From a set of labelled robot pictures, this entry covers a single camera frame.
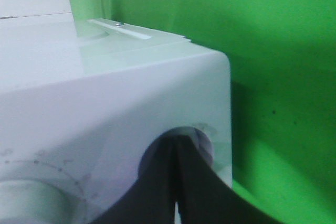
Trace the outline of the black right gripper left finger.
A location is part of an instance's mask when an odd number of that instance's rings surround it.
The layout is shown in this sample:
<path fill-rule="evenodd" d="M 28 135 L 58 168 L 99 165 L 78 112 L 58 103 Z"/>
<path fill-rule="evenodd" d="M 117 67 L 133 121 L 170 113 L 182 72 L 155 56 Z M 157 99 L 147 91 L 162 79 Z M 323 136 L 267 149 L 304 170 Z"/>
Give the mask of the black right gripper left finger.
<path fill-rule="evenodd" d="M 134 185 L 92 223 L 174 223 L 173 157 L 173 138 L 161 137 Z"/>

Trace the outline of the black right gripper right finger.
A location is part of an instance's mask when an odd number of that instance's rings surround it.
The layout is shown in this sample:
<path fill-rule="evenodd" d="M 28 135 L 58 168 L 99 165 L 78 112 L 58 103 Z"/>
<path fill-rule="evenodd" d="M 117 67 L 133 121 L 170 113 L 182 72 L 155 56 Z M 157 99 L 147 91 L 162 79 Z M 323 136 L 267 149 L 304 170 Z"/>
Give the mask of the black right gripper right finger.
<path fill-rule="evenodd" d="M 206 164 L 190 137 L 176 136 L 174 149 L 181 223 L 280 223 L 227 186 Z"/>

